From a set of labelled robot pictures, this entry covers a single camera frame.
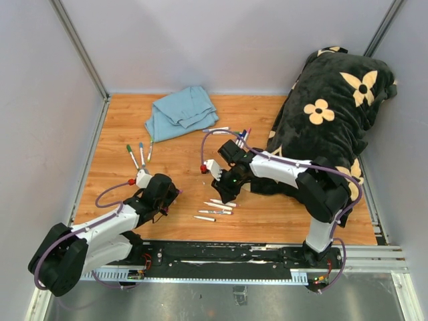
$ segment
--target black blanket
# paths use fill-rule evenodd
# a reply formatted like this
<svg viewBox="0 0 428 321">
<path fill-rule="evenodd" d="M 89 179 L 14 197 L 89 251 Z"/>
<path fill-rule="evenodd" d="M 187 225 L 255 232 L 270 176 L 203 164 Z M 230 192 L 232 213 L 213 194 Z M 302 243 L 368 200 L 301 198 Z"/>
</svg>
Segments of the black blanket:
<svg viewBox="0 0 428 321">
<path fill-rule="evenodd" d="M 397 94 L 392 71 L 382 61 L 347 54 L 341 47 L 314 52 L 283 103 L 266 151 L 298 160 L 326 157 L 339 171 L 363 182 L 358 162 L 366 131 L 379 106 Z M 350 201 L 358 189 L 349 184 Z M 253 179 L 250 190 L 299 199 L 298 191 L 271 179 Z"/>
</svg>

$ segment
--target red cap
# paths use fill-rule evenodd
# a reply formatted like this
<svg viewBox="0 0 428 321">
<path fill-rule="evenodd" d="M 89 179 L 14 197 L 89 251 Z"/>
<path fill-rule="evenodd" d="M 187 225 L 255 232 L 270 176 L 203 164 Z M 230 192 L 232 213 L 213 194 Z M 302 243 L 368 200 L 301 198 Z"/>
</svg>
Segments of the red cap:
<svg viewBox="0 0 428 321">
<path fill-rule="evenodd" d="M 201 165 L 201 173 L 203 173 L 203 174 L 207 174 L 208 173 L 207 165 Z"/>
</svg>

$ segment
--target wooden table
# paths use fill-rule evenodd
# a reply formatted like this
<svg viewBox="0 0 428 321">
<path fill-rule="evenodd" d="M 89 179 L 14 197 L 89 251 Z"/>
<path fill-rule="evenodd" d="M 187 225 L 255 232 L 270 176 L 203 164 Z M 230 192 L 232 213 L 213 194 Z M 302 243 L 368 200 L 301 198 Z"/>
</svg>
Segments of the wooden table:
<svg viewBox="0 0 428 321">
<path fill-rule="evenodd" d="M 126 151 L 130 144 L 138 162 L 138 143 L 144 144 L 147 157 L 149 135 L 144 122 L 151 115 L 152 103 L 163 95 L 114 95 L 102 128 L 100 140 L 86 181 L 75 223 L 91 220 L 108 211 L 94 205 L 95 198 L 105 189 L 136 175 L 135 166 Z M 252 127 L 248 143 L 264 148 L 270 128 L 278 113 L 283 96 L 212 96 L 220 120 L 215 127 L 230 126 L 232 130 Z M 203 201 L 219 196 L 211 187 L 211 175 L 200 172 L 200 148 L 203 133 L 192 132 L 182 137 L 154 144 L 152 161 L 147 168 L 153 175 L 171 177 L 183 194 L 170 207 L 169 216 L 158 223 L 146 223 L 136 229 L 144 239 L 301 243 L 310 224 L 304 206 L 284 196 L 262 196 L 242 191 L 233 215 L 216 215 L 215 223 L 193 218 L 199 209 L 209 209 Z M 205 144 L 205 159 L 215 158 L 229 136 L 210 136 Z M 103 203 L 128 198 L 137 188 L 123 187 L 112 191 Z M 367 206 L 362 200 L 349 217 L 346 229 L 337 236 L 347 244 L 376 244 Z"/>
</svg>

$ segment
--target wall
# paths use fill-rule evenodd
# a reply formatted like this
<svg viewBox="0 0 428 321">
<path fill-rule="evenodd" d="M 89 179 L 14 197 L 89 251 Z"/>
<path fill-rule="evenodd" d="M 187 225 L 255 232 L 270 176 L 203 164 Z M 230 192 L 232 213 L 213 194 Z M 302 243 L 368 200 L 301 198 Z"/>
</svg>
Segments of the wall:
<svg viewBox="0 0 428 321">
<path fill-rule="evenodd" d="M 408 1 L 375 58 L 396 73 L 398 95 L 386 102 L 364 154 L 370 186 L 389 239 L 401 245 L 428 316 L 428 2 Z"/>
<path fill-rule="evenodd" d="M 0 311 L 23 320 L 27 265 L 66 221 L 101 98 L 49 1 L 0 1 Z"/>
<path fill-rule="evenodd" d="M 63 0 L 111 92 L 284 94 L 313 51 L 363 54 L 391 0 Z"/>
</svg>

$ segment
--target blue cloth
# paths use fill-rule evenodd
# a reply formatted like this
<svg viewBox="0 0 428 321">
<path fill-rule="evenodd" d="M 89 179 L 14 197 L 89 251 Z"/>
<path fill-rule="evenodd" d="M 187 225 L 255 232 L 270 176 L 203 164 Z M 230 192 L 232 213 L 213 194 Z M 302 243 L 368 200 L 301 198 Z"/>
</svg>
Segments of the blue cloth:
<svg viewBox="0 0 428 321">
<path fill-rule="evenodd" d="M 153 103 L 145 126 L 155 142 L 212 126 L 219 117 L 208 94 L 200 86 L 188 87 Z"/>
</svg>

